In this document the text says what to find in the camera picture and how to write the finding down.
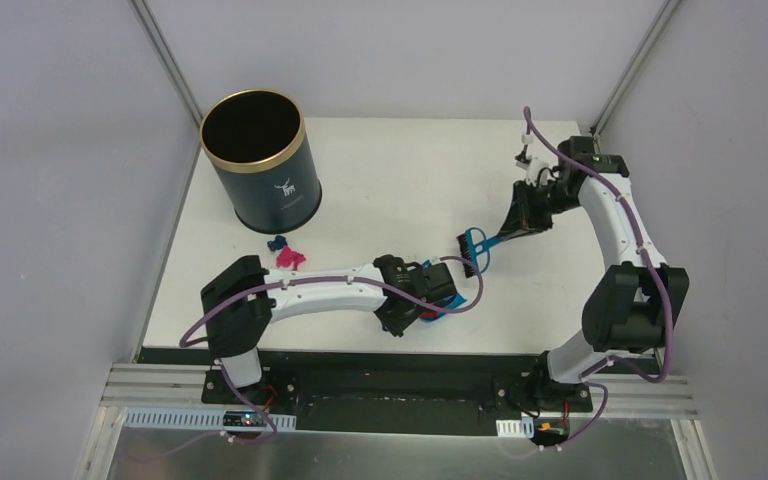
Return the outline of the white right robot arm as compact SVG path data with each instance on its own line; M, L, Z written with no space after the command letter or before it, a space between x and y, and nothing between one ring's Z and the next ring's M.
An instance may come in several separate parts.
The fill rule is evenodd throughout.
M638 216L625 160L597 152L585 136L572 136L554 151L555 166L526 150L516 156L526 176L513 186L496 238L506 242L546 232L555 216L583 208L605 272L583 306L580 330L542 353L526 379L529 400L543 410L555 408L590 375L626 363L630 354L668 352L689 289L686 270L668 264Z

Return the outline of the blue hand brush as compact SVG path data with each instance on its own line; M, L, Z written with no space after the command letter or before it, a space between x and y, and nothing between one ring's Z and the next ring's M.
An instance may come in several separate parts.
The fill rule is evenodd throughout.
M487 236L479 227L469 227L456 236L459 254L466 261L463 271L466 278L484 274L491 264L490 250L505 241L502 233Z

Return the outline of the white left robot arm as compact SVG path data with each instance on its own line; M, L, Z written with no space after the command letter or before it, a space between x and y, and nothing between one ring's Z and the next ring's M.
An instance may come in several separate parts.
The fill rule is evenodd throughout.
M269 324L351 310L374 314L384 331L400 337L423 314L450 307L456 295L447 265L408 263L390 254L320 272L270 270L259 256L248 255L200 291L208 350L229 376L229 394L246 405L264 394L257 345Z

